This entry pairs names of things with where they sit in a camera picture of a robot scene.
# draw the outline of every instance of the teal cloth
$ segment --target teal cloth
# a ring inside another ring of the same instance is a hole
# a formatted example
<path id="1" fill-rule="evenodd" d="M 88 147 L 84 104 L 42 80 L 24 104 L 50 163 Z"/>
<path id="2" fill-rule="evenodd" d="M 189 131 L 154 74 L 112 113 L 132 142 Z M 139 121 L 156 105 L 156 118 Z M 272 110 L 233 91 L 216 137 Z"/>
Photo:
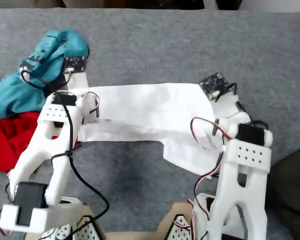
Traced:
<path id="1" fill-rule="evenodd" d="M 61 73 L 66 57 L 86 56 L 89 49 L 86 41 L 72 29 L 51 30 L 36 46 L 34 53 L 20 63 L 27 66 L 34 76 L 47 82 L 55 80 Z M 19 69 L 0 82 L 0 119 L 16 113 L 40 111 L 46 102 L 42 90 L 23 82 Z M 30 81 L 40 87 L 45 84 L 37 78 Z"/>

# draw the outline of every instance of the gray carpet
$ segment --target gray carpet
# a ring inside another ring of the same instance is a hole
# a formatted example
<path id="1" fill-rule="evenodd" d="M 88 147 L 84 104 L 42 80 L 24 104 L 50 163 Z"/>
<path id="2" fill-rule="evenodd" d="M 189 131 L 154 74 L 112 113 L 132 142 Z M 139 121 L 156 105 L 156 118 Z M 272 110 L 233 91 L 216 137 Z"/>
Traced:
<path id="1" fill-rule="evenodd" d="M 251 116 L 269 123 L 273 164 L 300 148 L 300 13 L 0 9 L 0 78 L 46 31 L 68 27 L 89 43 L 91 86 L 197 83 L 220 71 L 238 83 Z M 75 153 L 79 172 L 110 201 L 100 219 L 106 231 L 154 230 L 173 201 L 192 198 L 197 176 L 163 160 L 162 151 L 158 142 L 92 142 Z M 51 173 L 46 163 L 36 178 L 47 182 Z M 0 173 L 0 208 L 7 181 Z M 65 195 L 95 213 L 104 207 L 73 174 Z M 291 240 L 268 216 L 267 240 Z"/>

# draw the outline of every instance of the white cloth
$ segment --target white cloth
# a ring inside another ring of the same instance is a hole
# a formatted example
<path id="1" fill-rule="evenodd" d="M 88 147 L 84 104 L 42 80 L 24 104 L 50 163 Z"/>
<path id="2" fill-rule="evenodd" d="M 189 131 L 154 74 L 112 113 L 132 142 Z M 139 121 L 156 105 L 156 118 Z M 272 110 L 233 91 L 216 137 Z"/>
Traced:
<path id="1" fill-rule="evenodd" d="M 219 151 L 203 150 L 190 130 L 193 117 L 215 120 L 198 84 L 99 86 L 88 90 L 100 97 L 100 118 L 81 127 L 79 141 L 159 141 L 164 146 L 163 158 L 181 168 L 202 175 L 215 166 Z M 206 139 L 205 130 L 213 126 L 203 121 L 198 124 L 196 135 Z"/>

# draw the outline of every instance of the cable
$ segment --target cable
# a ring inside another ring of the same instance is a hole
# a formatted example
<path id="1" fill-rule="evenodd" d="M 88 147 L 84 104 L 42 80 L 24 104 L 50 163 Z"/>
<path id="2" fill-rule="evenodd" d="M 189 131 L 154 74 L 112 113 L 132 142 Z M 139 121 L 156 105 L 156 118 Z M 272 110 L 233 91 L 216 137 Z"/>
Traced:
<path id="1" fill-rule="evenodd" d="M 216 162 L 214 168 L 213 168 L 211 171 L 209 171 L 209 172 L 207 172 L 206 174 L 204 174 L 204 175 L 202 175 L 201 177 L 199 177 L 198 180 L 195 182 L 194 188 L 193 188 L 194 198 L 195 198 L 196 202 L 198 203 L 199 208 L 205 213 L 205 215 L 206 215 L 208 221 L 209 221 L 209 214 L 208 214 L 208 212 L 201 206 L 200 202 L 198 201 L 196 190 L 197 190 L 198 185 L 201 183 L 201 181 L 202 181 L 203 179 L 205 179 L 205 178 L 208 177 L 208 176 L 213 175 L 213 174 L 218 170 L 218 168 L 219 168 L 220 165 L 221 165 L 221 159 L 222 159 L 222 156 L 223 156 L 223 153 L 220 154 L 219 159 L 217 160 L 217 162 Z"/>
<path id="2" fill-rule="evenodd" d="M 203 240 L 208 234 L 208 231 L 205 231 L 205 234 L 200 238 L 200 240 Z"/>
<path id="3" fill-rule="evenodd" d="M 262 120 L 251 120 L 251 122 L 248 122 L 246 123 L 247 125 L 261 125 L 261 126 L 264 126 L 265 129 L 269 130 L 269 125 L 268 123 L 266 123 L 265 121 L 262 121 Z"/>
<path id="4" fill-rule="evenodd" d="M 35 78 L 38 79 L 39 81 L 41 81 L 41 82 L 45 83 L 46 85 L 48 85 L 48 84 L 47 84 L 47 83 L 48 83 L 47 81 L 42 81 L 42 79 L 40 79 L 40 77 L 36 76 L 33 72 L 28 71 L 28 70 L 22 70 L 22 71 L 20 72 L 20 75 L 21 75 L 22 80 L 23 80 L 25 83 L 29 84 L 31 87 L 33 87 L 33 88 L 35 88 L 35 89 L 39 89 L 39 90 L 44 90 L 44 89 L 45 89 L 44 87 L 35 85 L 34 83 L 30 82 L 30 79 L 29 79 L 29 81 L 27 81 L 27 80 L 25 79 L 25 76 L 24 76 L 25 73 L 27 73 L 27 74 L 29 74 L 29 75 L 32 75 L 33 77 L 35 77 Z M 69 77 L 68 77 L 68 80 L 67 80 L 65 83 L 62 83 L 62 84 L 60 84 L 59 86 L 57 86 L 57 87 L 52 87 L 52 88 L 53 88 L 53 89 L 60 89 L 60 88 L 62 88 L 62 87 L 64 87 L 64 86 L 66 86 L 66 85 L 70 82 L 71 78 L 72 78 L 72 71 L 70 72 Z"/>
<path id="5" fill-rule="evenodd" d="M 181 228 L 181 229 L 185 229 L 187 231 L 190 231 L 189 228 L 190 228 L 190 225 L 188 226 L 185 226 L 185 225 L 181 225 L 179 222 L 177 221 L 173 221 L 173 224 L 176 225 L 178 228 Z"/>
<path id="6" fill-rule="evenodd" d="M 56 231 L 56 229 L 54 229 L 54 230 L 52 231 L 52 233 L 50 233 L 48 236 L 40 237 L 40 238 L 38 238 L 37 240 L 47 239 L 47 238 L 51 237 L 52 234 L 54 234 L 55 231 Z"/>
<path id="7" fill-rule="evenodd" d="M 217 102 L 217 101 L 221 98 L 222 95 L 224 95 L 226 92 L 228 92 L 228 91 L 229 91 L 230 89 L 232 89 L 232 88 L 233 88 L 233 94 L 234 94 L 234 95 L 237 95 L 238 84 L 237 84 L 236 82 L 233 82 L 233 83 L 229 84 L 224 90 L 222 90 L 222 91 L 218 94 L 218 96 L 216 96 L 215 102 Z"/>
<path id="8" fill-rule="evenodd" d="M 65 83 L 63 83 L 63 84 L 55 87 L 55 89 L 60 89 L 60 88 L 62 88 L 64 86 L 66 86 L 70 82 L 71 78 L 72 78 L 72 71 L 69 73 L 68 80 Z"/>
<path id="9" fill-rule="evenodd" d="M 10 183 L 8 183 L 7 185 L 5 185 L 4 191 L 5 191 L 6 198 L 8 199 L 9 203 L 12 203 L 13 200 L 11 199 L 10 194 L 9 194 L 9 192 L 8 192 L 8 187 L 9 187 L 9 186 L 10 186 Z"/>
<path id="10" fill-rule="evenodd" d="M 247 125 L 252 125 L 252 126 L 261 125 L 261 126 L 264 126 L 265 129 L 269 130 L 269 125 L 268 125 L 268 123 L 266 123 L 265 121 L 262 121 L 262 120 L 253 120 L 252 117 L 251 117 L 250 114 L 247 112 L 247 110 L 245 109 L 245 107 L 242 105 L 241 102 L 237 101 L 237 102 L 236 102 L 236 105 L 237 105 L 242 111 L 244 111 L 245 113 L 247 113 L 248 116 L 249 116 L 249 118 L 251 119 L 250 122 L 246 123 Z"/>
<path id="11" fill-rule="evenodd" d="M 190 130 L 191 130 L 192 136 L 194 137 L 195 141 L 196 141 L 196 142 L 197 142 L 204 150 L 211 151 L 210 149 L 207 149 L 207 148 L 203 147 L 203 146 L 200 144 L 200 142 L 199 142 L 199 140 L 198 140 L 198 138 L 197 138 L 197 136 L 196 136 L 196 133 L 195 133 L 194 127 L 193 127 L 194 121 L 195 121 L 196 119 L 199 119 L 199 120 L 202 120 L 202 121 L 205 121 L 205 122 L 208 122 L 208 123 L 214 125 L 217 129 L 219 129 L 219 130 L 221 131 L 222 135 L 224 135 L 227 139 L 231 139 L 231 137 L 226 133 L 226 131 L 224 131 L 224 130 L 223 130 L 218 124 L 216 124 L 215 122 L 210 121 L 210 120 L 205 119 L 205 118 L 202 118 L 202 117 L 198 117 L 198 116 L 193 117 L 193 118 L 191 119 L 191 121 L 190 121 Z"/>
<path id="12" fill-rule="evenodd" d="M 1 229 L 1 227 L 0 227 L 0 232 L 1 232 L 1 234 L 2 234 L 3 236 L 5 236 L 5 237 L 9 236 L 10 233 L 11 233 L 11 231 L 5 232 L 3 229 Z"/>
<path id="13" fill-rule="evenodd" d="M 27 71 L 27 70 L 23 70 L 21 71 L 21 77 L 24 79 L 24 73 L 28 73 L 29 75 L 32 75 L 34 77 L 36 77 L 32 72 Z M 56 91 L 49 82 L 42 80 L 39 77 L 36 77 L 39 81 L 43 82 L 44 84 L 46 84 L 50 90 L 55 94 L 55 96 L 58 98 L 58 100 L 60 101 L 61 105 L 64 108 L 64 111 L 66 113 L 66 116 L 68 118 L 69 121 L 69 125 L 70 125 L 70 136 L 69 136 L 69 150 L 65 151 L 64 153 L 60 153 L 60 154 L 56 154 L 54 155 L 51 159 L 53 160 L 56 157 L 60 157 L 60 156 L 64 156 L 67 155 L 69 157 L 69 162 L 70 162 L 70 166 L 74 172 L 74 174 L 76 175 L 76 177 L 86 186 L 88 187 L 90 190 L 92 190 L 94 193 L 96 193 L 106 204 L 105 209 L 99 213 L 98 215 L 96 215 L 95 217 L 93 217 L 92 219 L 90 219 L 89 221 L 87 221 L 85 224 L 83 224 L 81 227 L 77 228 L 76 230 L 74 230 L 73 232 L 71 232 L 70 236 L 73 236 L 75 233 L 79 232 L 81 229 L 83 229 L 84 227 L 86 227 L 87 225 L 89 225 L 90 223 L 93 223 L 95 220 L 101 218 L 104 214 L 106 214 L 106 212 L 110 209 L 110 204 L 108 202 L 108 200 L 101 194 L 101 192 L 99 192 L 97 189 L 95 189 L 93 186 L 91 186 L 88 182 L 86 182 L 83 177 L 80 175 L 80 173 L 78 172 L 78 170 L 76 169 L 75 165 L 74 165 L 74 160 L 73 160 L 73 151 L 75 151 L 76 149 L 78 149 L 80 146 L 73 148 L 73 122 L 69 113 L 69 110 L 67 108 L 67 106 L 63 103 L 63 101 L 61 100 L 58 91 Z"/>
<path id="14" fill-rule="evenodd" d="M 99 108 L 99 106 L 100 106 L 100 97 L 98 96 L 98 94 L 96 94 L 96 93 L 93 92 L 93 91 L 87 91 L 84 95 L 86 95 L 86 94 L 93 94 L 93 95 L 95 95 L 95 97 L 96 97 L 96 106 L 95 106 L 94 109 L 90 110 L 90 112 L 89 112 L 89 114 L 92 114 L 92 113 L 95 112 L 95 111 Z"/>

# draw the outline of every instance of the red cloth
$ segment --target red cloth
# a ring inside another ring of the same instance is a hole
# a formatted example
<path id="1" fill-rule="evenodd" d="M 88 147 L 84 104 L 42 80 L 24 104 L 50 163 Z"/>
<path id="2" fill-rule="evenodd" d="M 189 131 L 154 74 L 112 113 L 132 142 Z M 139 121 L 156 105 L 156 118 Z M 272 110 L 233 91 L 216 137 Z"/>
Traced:
<path id="1" fill-rule="evenodd" d="M 37 127 L 39 112 L 24 112 L 0 119 L 0 171 L 13 169 Z"/>

